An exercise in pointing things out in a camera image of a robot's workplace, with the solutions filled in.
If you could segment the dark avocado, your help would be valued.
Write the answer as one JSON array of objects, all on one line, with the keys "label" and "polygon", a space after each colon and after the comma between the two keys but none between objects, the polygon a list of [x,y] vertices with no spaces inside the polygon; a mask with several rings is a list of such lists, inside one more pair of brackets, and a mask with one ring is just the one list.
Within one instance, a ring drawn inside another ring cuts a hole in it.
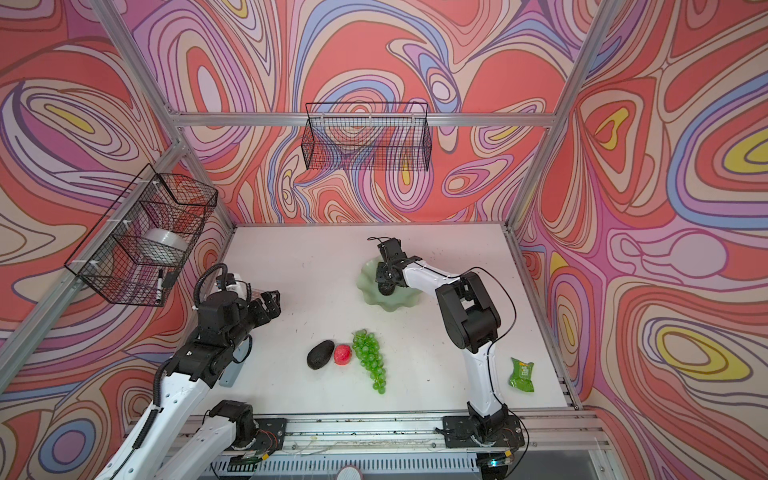
[{"label": "dark avocado", "polygon": [[391,296],[396,291],[397,285],[393,283],[378,283],[377,288],[382,296]]},{"label": "dark avocado", "polygon": [[306,363],[311,370],[319,370],[326,366],[333,358],[335,343],[333,340],[324,340],[315,345],[307,354]]}]

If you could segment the green fake grape bunch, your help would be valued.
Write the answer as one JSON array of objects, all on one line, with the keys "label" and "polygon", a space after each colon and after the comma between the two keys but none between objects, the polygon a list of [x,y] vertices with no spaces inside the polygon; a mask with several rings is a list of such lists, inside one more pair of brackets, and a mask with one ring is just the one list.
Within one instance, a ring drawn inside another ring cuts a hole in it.
[{"label": "green fake grape bunch", "polygon": [[352,350],[361,366],[368,372],[372,388],[384,395],[387,387],[387,371],[378,338],[365,329],[353,334]]}]

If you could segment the red fake strawberry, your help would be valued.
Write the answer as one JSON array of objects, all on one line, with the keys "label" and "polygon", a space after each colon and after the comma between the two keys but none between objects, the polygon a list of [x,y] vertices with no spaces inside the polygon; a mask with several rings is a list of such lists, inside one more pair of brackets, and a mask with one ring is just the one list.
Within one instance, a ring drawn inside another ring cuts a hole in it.
[{"label": "red fake strawberry", "polygon": [[352,360],[352,356],[353,350],[349,345],[339,344],[336,346],[333,353],[334,363],[339,366],[348,365]]}]

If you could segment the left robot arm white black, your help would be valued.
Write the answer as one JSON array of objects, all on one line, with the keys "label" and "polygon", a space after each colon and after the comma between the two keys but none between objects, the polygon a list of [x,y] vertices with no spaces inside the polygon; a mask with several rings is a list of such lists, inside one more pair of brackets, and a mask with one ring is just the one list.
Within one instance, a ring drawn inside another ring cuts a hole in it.
[{"label": "left robot arm white black", "polygon": [[246,450],[259,428],[250,404],[223,400],[175,454],[169,452],[188,418],[240,363],[236,353],[252,341],[254,329],[281,314],[277,290],[254,293],[224,263],[207,269],[195,284],[197,326],[156,370],[152,399],[137,426],[100,471],[101,479],[197,479],[225,450]]}]

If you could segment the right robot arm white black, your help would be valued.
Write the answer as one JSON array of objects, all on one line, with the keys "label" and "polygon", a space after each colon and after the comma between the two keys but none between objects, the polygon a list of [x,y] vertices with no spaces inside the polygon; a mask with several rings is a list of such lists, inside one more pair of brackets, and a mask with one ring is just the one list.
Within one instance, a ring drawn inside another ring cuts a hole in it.
[{"label": "right robot arm white black", "polygon": [[501,316],[481,277],[472,270],[461,274],[439,270],[418,256],[406,254],[397,238],[373,240],[381,257],[375,273],[378,292],[390,296],[399,288],[410,288],[431,295],[449,339],[462,353],[469,382],[469,432],[462,435],[445,426],[444,437],[480,445],[502,441],[512,449],[523,446],[521,422],[495,388],[495,347],[502,337]]}]

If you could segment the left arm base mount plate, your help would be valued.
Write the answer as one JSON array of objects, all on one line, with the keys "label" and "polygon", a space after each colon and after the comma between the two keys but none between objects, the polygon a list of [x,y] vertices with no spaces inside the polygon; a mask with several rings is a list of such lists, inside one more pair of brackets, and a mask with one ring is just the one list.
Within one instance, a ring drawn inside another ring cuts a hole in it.
[{"label": "left arm base mount plate", "polygon": [[221,452],[274,453],[283,449],[287,423],[287,419],[281,417],[255,417],[254,426],[250,427],[226,417],[207,416],[197,434],[203,435],[204,445],[221,446]]}]

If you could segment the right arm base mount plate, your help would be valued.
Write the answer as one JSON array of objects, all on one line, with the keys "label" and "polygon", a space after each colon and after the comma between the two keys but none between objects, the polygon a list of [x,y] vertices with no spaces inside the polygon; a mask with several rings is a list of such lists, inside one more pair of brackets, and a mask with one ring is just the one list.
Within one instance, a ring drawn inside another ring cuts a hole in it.
[{"label": "right arm base mount plate", "polygon": [[524,429],[518,418],[502,416],[488,422],[468,415],[444,416],[435,432],[448,448],[504,448],[516,451],[526,443]]}]

